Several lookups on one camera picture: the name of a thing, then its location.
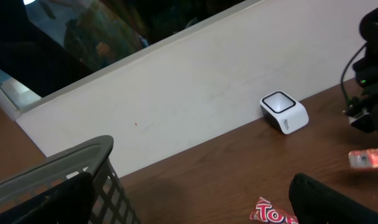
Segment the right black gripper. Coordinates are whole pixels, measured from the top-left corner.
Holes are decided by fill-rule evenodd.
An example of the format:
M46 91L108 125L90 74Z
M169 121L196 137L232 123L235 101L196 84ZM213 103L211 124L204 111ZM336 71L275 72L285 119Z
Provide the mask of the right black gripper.
M343 113L348 117L349 124L365 133L378 133L378 90L364 89L366 97L346 98L347 108Z

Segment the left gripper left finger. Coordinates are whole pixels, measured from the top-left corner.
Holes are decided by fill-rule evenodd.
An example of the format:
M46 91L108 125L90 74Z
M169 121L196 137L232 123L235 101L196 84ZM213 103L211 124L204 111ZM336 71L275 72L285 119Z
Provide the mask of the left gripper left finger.
M87 224L95 200L93 177L80 173L0 214L0 224Z

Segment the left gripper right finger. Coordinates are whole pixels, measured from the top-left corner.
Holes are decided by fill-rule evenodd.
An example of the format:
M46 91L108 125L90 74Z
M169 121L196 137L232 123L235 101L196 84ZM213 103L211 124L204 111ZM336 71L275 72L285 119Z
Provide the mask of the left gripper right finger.
M304 173L294 175L288 197L299 223L378 224L378 213Z

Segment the orange tissue pack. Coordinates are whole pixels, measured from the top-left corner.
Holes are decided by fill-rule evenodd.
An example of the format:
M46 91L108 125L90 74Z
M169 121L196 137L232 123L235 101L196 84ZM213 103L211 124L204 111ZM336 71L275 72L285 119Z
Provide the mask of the orange tissue pack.
M378 148L351 151L348 159L352 169L378 169Z

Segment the red chocolate bar wrapper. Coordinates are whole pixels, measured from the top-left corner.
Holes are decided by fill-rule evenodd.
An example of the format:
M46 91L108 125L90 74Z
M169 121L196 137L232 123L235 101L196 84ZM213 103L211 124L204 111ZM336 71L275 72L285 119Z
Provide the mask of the red chocolate bar wrapper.
M291 215L284 210L275 207L270 201L264 197L259 197L257 203L254 205L250 220L255 220L261 223L271 224L299 224L295 215Z

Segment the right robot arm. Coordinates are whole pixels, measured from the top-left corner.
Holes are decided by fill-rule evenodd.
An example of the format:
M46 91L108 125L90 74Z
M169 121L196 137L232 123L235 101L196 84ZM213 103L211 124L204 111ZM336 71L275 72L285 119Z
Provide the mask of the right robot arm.
M343 113L356 129L378 133L378 7L362 18L359 33L365 44L347 63L340 79L346 104ZM362 98L350 98L344 87L344 76L350 65L355 71L356 83L362 88Z

